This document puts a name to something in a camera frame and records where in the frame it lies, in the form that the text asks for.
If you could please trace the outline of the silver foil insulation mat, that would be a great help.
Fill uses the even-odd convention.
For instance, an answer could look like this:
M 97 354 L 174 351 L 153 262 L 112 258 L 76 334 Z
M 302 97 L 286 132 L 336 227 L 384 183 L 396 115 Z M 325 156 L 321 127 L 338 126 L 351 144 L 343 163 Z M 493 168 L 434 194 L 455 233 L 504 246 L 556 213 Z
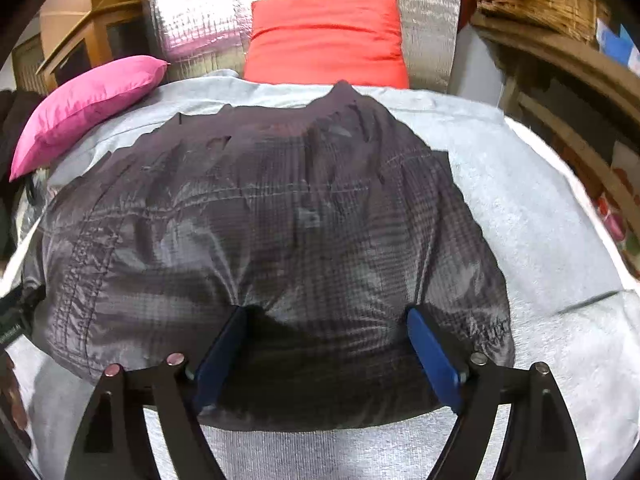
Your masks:
M 146 0 L 173 80 L 445 90 L 461 0 Z

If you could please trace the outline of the wooden shelf unit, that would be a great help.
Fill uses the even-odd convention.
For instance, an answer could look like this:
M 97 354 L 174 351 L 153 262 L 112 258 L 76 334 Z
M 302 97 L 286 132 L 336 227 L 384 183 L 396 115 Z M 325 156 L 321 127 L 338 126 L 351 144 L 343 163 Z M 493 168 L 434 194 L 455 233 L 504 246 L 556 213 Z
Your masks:
M 500 108 L 570 166 L 632 276 L 639 274 L 639 78 L 589 44 L 480 12 L 506 74 Z

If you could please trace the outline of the black quilted jacket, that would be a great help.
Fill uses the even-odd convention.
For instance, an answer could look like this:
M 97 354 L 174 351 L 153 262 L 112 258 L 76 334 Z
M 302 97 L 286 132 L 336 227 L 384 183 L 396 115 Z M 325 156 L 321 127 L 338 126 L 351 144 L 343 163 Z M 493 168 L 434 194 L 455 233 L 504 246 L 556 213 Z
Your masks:
M 111 363 L 203 359 L 253 313 L 209 415 L 233 430 L 397 422 L 437 401 L 405 312 L 514 361 L 506 281 L 452 178 L 389 110 L 341 82 L 292 110 L 176 115 L 48 206 L 24 261 L 32 342 L 93 382 Z

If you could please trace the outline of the wooden cabinet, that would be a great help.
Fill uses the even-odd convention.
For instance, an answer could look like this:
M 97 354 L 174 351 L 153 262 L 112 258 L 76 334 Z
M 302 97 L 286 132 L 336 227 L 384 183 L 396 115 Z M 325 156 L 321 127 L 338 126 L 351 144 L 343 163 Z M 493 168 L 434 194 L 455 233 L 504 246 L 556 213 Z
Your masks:
M 151 47 L 144 0 L 46 0 L 11 53 L 17 88 L 45 96 L 95 67 Z

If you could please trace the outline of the red-orange cushion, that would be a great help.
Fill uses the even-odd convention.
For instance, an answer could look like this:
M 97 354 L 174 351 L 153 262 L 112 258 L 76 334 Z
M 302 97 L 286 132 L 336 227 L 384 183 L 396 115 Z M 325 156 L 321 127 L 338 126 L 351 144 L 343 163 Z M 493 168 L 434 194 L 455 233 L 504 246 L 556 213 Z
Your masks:
M 244 78 L 407 89 L 398 0 L 258 0 Z

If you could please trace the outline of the pink pillow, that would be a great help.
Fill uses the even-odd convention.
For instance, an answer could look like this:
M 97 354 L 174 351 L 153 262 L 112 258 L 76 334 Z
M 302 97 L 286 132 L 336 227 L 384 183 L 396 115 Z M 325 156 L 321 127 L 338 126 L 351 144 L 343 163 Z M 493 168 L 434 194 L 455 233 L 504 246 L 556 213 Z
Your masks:
M 168 66 L 151 55 L 127 56 L 56 88 L 30 115 L 17 142 L 10 180 L 49 166 L 94 126 L 147 96 Z

